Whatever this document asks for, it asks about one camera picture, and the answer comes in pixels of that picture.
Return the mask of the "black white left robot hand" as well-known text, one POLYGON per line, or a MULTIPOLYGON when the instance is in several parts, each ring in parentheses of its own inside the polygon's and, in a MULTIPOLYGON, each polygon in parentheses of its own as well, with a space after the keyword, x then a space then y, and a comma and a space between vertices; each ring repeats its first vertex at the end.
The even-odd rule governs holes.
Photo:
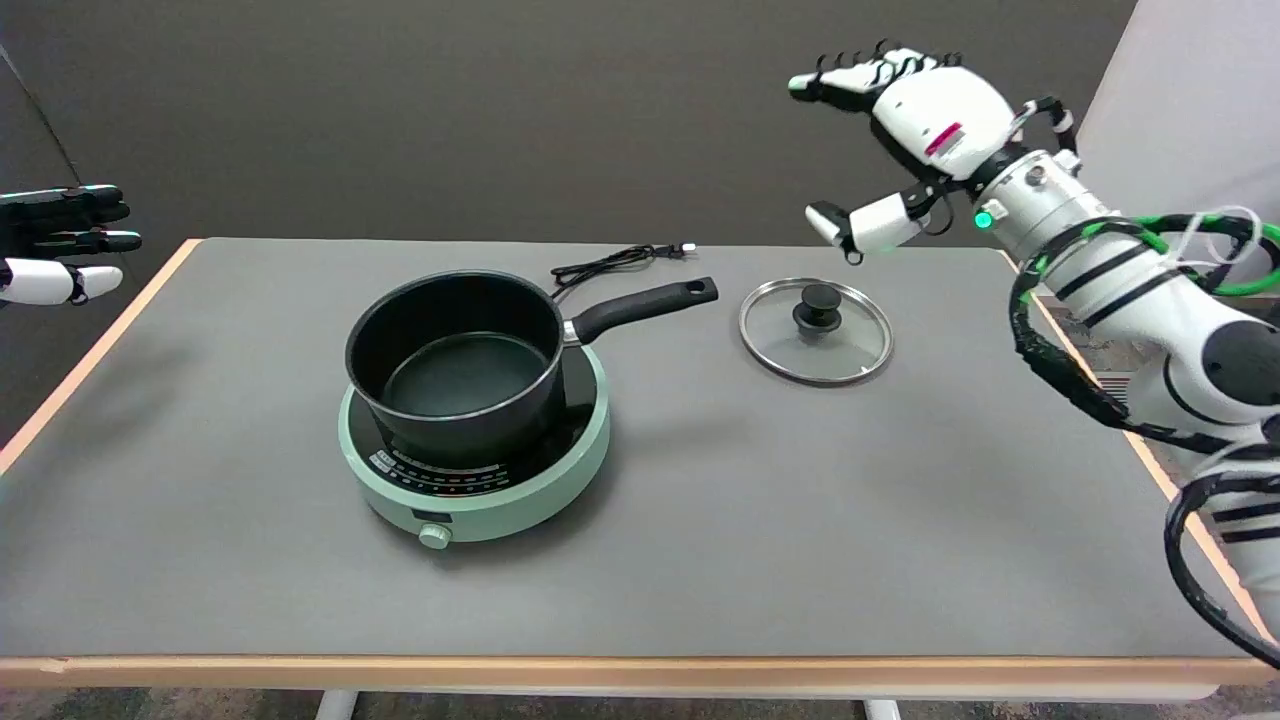
POLYGON ((120 268, 76 265, 67 259, 141 249, 138 233, 109 228, 129 214, 115 184, 4 193, 3 304, 81 306, 116 290, 125 279, 120 268))

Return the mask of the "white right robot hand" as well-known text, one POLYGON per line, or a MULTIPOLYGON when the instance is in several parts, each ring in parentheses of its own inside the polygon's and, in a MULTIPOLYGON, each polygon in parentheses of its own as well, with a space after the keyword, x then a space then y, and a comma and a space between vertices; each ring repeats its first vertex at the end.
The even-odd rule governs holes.
POLYGON ((955 193, 975 200, 1000 170, 1029 152, 1020 115, 952 56, 910 47, 855 63, 819 56, 813 70, 788 79, 787 90, 799 102, 867 115, 876 141, 914 179, 858 209, 806 205, 810 227, 851 266, 922 234, 948 232, 959 219, 955 193))

